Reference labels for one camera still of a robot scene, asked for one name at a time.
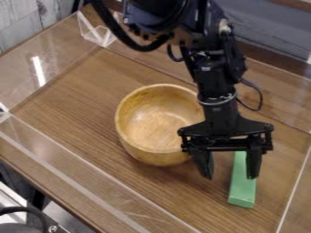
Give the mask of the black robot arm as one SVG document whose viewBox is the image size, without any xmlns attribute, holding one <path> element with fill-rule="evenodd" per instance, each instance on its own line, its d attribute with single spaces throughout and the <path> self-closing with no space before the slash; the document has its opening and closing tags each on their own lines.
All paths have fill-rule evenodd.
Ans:
<svg viewBox="0 0 311 233">
<path fill-rule="evenodd" d="M 204 120 L 177 131 L 181 149 L 195 160 L 203 177 L 214 175 L 212 154 L 243 151 L 247 178 L 260 175 L 263 155 L 274 149 L 274 126 L 243 117 L 236 84 L 243 78 L 246 57 L 239 50 L 235 26 L 215 0 L 123 0 L 123 20 L 117 21 L 104 0 L 89 3 L 115 37 L 131 49 L 151 52 L 177 46 L 169 59 L 185 64 L 196 83 L 196 100 Z"/>
</svg>

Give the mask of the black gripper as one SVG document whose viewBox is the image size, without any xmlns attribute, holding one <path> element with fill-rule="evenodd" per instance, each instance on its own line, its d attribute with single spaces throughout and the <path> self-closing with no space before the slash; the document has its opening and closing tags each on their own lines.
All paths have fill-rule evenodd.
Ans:
<svg viewBox="0 0 311 233">
<path fill-rule="evenodd" d="M 196 151 L 192 155 L 200 175 L 212 179 L 214 156 L 211 151 L 248 151 L 247 178 L 260 174 L 263 154 L 274 149 L 274 126 L 243 117 L 236 107 L 215 112 L 204 106 L 205 119 L 177 130 L 181 137 L 183 152 Z"/>
</svg>

